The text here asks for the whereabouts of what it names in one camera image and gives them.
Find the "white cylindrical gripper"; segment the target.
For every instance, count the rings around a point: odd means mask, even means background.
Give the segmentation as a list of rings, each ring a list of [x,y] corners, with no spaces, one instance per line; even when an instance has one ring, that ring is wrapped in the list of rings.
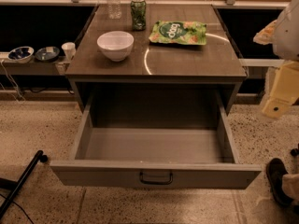
[[[277,21],[271,21],[253,37],[260,45],[273,43]],[[274,79],[265,93],[261,113],[279,119],[299,99],[299,62],[287,61],[274,71]]]

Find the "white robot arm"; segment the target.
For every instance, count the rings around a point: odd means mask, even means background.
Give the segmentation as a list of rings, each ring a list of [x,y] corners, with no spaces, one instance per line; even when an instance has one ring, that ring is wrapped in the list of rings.
[[[275,71],[261,108],[264,116],[279,119],[299,99],[299,0],[291,0],[278,18],[257,33],[253,41],[271,44],[273,52],[284,60]]]

